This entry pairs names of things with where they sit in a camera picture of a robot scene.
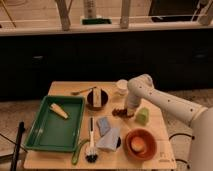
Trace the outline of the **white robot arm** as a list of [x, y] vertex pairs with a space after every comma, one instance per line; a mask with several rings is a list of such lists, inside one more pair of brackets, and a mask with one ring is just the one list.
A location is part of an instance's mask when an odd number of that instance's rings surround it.
[[127, 89], [125, 108], [131, 113], [145, 99], [192, 129], [194, 139], [189, 150], [189, 171], [213, 171], [213, 107], [205, 107], [157, 90], [148, 74], [130, 79]]

